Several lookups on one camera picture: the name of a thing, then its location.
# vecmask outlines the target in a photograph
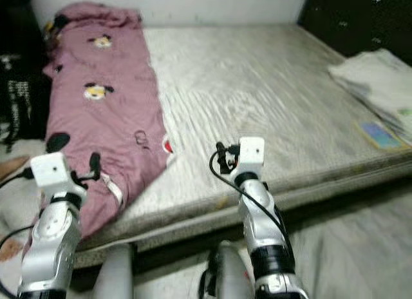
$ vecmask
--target folded cloth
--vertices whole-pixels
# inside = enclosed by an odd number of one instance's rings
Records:
[[[412,68],[391,52],[363,52],[338,66],[333,79],[364,102],[398,136],[412,139]]]

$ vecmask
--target cartoon print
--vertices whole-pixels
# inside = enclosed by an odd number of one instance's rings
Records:
[[[56,68],[54,68],[54,71],[55,71],[56,73],[59,73],[59,72],[62,71],[62,69],[63,69],[63,65],[58,65]]]
[[[97,48],[110,48],[111,47],[111,37],[109,35],[103,34],[99,38],[88,39],[89,43],[94,43]]]
[[[167,135],[164,135],[163,137],[162,147],[166,153],[173,154],[172,145],[170,144],[170,141]]]
[[[141,146],[142,148],[144,148],[145,150],[149,150],[149,146],[147,146],[149,144],[149,141],[147,140],[147,136],[146,133],[144,132],[144,130],[138,130],[135,132],[135,139],[136,139],[136,143]]]
[[[113,93],[115,89],[112,86],[101,86],[96,83],[86,83],[84,96],[93,101],[99,101],[106,98],[106,93]]]

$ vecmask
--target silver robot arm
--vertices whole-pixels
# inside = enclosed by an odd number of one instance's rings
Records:
[[[238,212],[243,221],[243,233],[254,268],[254,298],[308,299],[302,283],[295,275],[292,247],[274,197],[260,180],[265,141],[258,137],[243,137],[238,145],[225,148],[218,143],[216,147],[221,173],[230,174],[230,182],[223,181],[232,186],[234,184],[237,190],[242,191]],[[227,155],[232,155],[234,160],[227,163]],[[232,287],[227,283],[230,279],[233,276],[218,278],[220,294],[230,293],[230,289],[227,289]],[[233,297],[217,294],[217,298]]]
[[[19,298],[66,297],[81,239],[79,211],[87,188],[81,182],[100,176],[98,154],[92,155],[90,164],[98,166],[84,178],[77,178],[62,153],[32,159],[32,171],[47,205],[34,225],[32,244],[23,258]]]

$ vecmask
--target gray mattress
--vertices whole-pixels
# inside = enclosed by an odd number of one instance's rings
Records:
[[[145,37],[175,159],[82,243],[78,266],[119,240],[142,251],[238,223],[237,195],[208,169],[218,140],[265,138],[263,178],[281,209],[412,170],[411,150],[378,151],[353,127],[376,118],[328,75],[343,58],[298,26],[147,28]]]

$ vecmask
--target wire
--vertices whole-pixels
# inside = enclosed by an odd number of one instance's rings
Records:
[[[288,249],[288,253],[289,253],[289,257],[290,260],[293,263],[293,266],[295,266],[295,256],[294,256],[294,251],[292,249],[292,245],[289,241],[289,236],[286,232],[286,228],[285,228],[285,223],[283,222],[282,216],[279,213],[279,209],[277,208],[277,206],[275,205],[275,214],[278,217],[279,221],[278,222],[276,220],[276,218],[270,214],[270,212],[268,210],[266,210],[266,208],[264,206],[262,206],[259,202],[257,202],[255,200],[255,198],[253,198],[252,196],[250,196],[248,193],[246,193],[245,191],[243,191],[242,189],[238,188],[236,185],[234,185],[231,181],[226,180],[225,178],[223,178],[221,175],[219,175],[213,168],[213,160],[214,157],[218,154],[218,151],[214,152],[211,156],[211,159],[209,160],[209,168],[211,169],[211,172],[213,173],[213,175],[215,177],[217,177],[219,180],[223,181],[224,183],[226,183],[227,185],[229,185],[230,187],[234,188],[236,191],[238,191],[239,193],[241,193],[243,196],[245,196],[246,198],[248,198],[251,202],[253,202],[260,210],[262,210],[262,212],[264,212],[265,215],[267,215],[268,218],[271,219],[271,221],[273,221],[273,223],[277,226],[277,228],[279,228],[280,232],[283,235],[283,238],[285,239],[286,242],[286,246]]]
[[[24,168],[22,172],[16,174],[14,177],[8,178],[7,180],[0,183],[0,188],[10,183],[17,178],[27,178],[28,180],[34,178],[33,171],[30,167]]]
[[[2,246],[6,243],[6,241],[7,241],[8,239],[10,239],[12,236],[14,236],[14,235],[16,235],[16,234],[18,234],[18,233],[20,233],[20,232],[22,232],[22,231],[29,230],[29,229],[31,229],[31,228],[33,228],[32,225],[26,226],[26,227],[17,229],[17,230],[15,230],[15,231],[12,231],[12,232],[9,233],[8,235],[6,235],[6,236],[5,236],[3,239],[1,239],[1,241],[0,241],[0,250],[1,250]],[[17,298],[16,295],[12,294],[12,293],[3,285],[3,283],[2,283],[1,280],[0,280],[0,293],[2,293],[3,295],[5,295],[5,296],[6,296],[7,298],[9,298],[9,299],[16,299],[16,298]]]
[[[22,173],[19,173],[17,175],[15,175],[14,177],[8,178],[7,180],[3,181],[2,183],[0,183],[0,188],[2,188],[3,186],[5,186],[6,184],[10,183],[11,181],[17,179],[17,178],[21,178],[23,177]]]

